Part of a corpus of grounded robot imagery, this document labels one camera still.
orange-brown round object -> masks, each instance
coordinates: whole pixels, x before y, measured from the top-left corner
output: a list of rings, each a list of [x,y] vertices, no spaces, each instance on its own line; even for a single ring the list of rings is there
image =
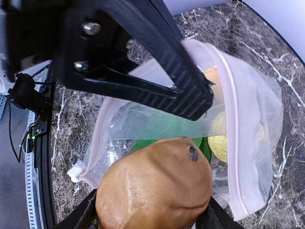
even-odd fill
[[[164,139],[109,168],[96,211],[103,229],[190,229],[211,194],[211,167],[194,142]]]

marble countertop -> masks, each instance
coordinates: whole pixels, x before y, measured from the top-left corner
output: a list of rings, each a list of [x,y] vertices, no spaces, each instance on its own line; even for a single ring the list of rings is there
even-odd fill
[[[239,2],[196,9],[174,17],[185,37],[208,42],[240,58],[282,88],[283,132],[273,153],[274,178],[267,205],[240,221],[246,229],[305,228],[305,67],[291,48],[259,16]],[[150,58],[136,42],[130,58]],[[58,220],[64,219],[90,192],[66,175],[90,145],[103,97],[57,85],[52,121],[52,178]]]

screw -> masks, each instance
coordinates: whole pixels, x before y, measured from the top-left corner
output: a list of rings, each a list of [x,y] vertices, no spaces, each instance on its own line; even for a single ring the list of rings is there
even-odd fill
[[[74,68],[78,72],[84,72],[89,68],[88,61],[76,61],[74,62]]]
[[[96,22],[86,22],[82,25],[82,29],[85,34],[94,36],[101,30],[101,26]]]

gray floor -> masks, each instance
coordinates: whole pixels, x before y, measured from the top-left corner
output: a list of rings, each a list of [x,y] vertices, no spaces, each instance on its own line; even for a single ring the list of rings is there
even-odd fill
[[[27,125],[28,111],[12,107],[12,138],[15,149]],[[18,164],[9,140],[9,107],[6,104],[0,120],[0,228],[28,229],[24,162]]]

translucent ziplock bag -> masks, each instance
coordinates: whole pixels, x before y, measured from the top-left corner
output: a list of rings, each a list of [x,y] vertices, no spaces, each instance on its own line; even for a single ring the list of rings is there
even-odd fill
[[[281,89],[249,64],[196,40],[183,41],[207,79],[215,83],[213,106],[196,122],[125,100],[106,98],[100,109],[88,163],[79,161],[69,171],[74,182],[98,187],[102,175],[94,173],[101,158],[108,168],[115,152],[107,152],[110,139],[161,139],[227,135],[228,187],[214,187],[215,199],[228,203],[234,220],[261,209],[272,180],[271,153],[282,131]],[[145,80],[171,87],[171,79],[155,61],[132,72]]]

